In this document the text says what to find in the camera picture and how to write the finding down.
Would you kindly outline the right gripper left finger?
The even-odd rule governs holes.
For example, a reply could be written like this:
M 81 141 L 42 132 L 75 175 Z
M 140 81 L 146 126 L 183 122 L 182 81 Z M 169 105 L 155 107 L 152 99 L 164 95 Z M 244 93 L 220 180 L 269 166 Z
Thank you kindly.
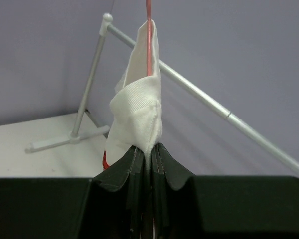
M 138 239 L 144 154 L 93 178 L 0 178 L 0 239 Z

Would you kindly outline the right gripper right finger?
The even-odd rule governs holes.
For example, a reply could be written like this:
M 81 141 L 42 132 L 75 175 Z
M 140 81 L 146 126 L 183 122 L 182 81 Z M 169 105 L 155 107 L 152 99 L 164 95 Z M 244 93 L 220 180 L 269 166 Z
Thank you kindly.
M 158 239 L 299 239 L 299 179 L 195 175 L 163 144 L 151 153 Z

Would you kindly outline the white t-shirt red print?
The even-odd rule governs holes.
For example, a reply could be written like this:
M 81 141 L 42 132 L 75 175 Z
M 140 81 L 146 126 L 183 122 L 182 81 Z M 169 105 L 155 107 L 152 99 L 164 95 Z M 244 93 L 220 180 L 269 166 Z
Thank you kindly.
M 147 24 L 139 29 L 127 68 L 110 101 L 114 121 L 107 137 L 102 166 L 107 169 L 131 146 L 140 149 L 150 167 L 151 151 L 162 135 L 161 74 L 157 29 L 152 22 L 152 74 L 147 75 Z

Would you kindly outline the pink wire hanger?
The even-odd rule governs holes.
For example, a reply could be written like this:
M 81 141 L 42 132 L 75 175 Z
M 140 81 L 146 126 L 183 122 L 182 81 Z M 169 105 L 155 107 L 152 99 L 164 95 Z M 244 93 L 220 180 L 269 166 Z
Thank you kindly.
M 152 23 L 151 0 L 146 0 L 147 12 L 147 76 L 152 75 Z

